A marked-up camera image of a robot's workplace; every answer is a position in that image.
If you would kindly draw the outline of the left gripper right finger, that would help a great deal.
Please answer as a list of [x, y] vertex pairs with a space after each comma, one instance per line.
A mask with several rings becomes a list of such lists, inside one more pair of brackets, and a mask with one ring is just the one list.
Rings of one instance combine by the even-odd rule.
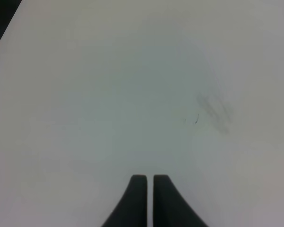
[[168, 175], [153, 178], [154, 227], [205, 227], [203, 220], [181, 196]]

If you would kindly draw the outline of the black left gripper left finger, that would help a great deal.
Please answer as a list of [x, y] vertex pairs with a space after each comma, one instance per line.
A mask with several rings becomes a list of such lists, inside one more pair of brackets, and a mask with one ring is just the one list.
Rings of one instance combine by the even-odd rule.
[[147, 177], [133, 175], [120, 201], [103, 227], [147, 226]]

